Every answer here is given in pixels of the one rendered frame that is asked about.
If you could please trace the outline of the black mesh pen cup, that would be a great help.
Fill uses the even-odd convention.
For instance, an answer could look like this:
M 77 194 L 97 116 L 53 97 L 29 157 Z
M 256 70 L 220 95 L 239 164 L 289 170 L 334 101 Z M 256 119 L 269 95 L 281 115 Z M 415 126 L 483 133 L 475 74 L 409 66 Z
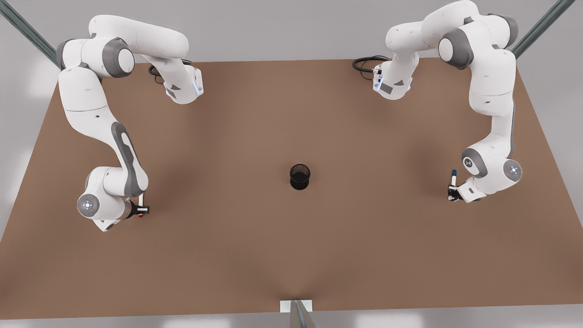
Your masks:
M 303 190 L 309 184 L 309 167 L 304 164 L 296 164 L 290 169 L 290 185 L 296 190 Z

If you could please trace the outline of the silver frame post with foot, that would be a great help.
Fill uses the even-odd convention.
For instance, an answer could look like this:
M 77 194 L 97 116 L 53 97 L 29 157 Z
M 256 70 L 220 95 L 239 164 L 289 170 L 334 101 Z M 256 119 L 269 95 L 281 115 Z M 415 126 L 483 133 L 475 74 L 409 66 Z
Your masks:
M 312 319 L 312 300 L 280 301 L 280 312 L 289 312 L 289 328 L 317 328 Z

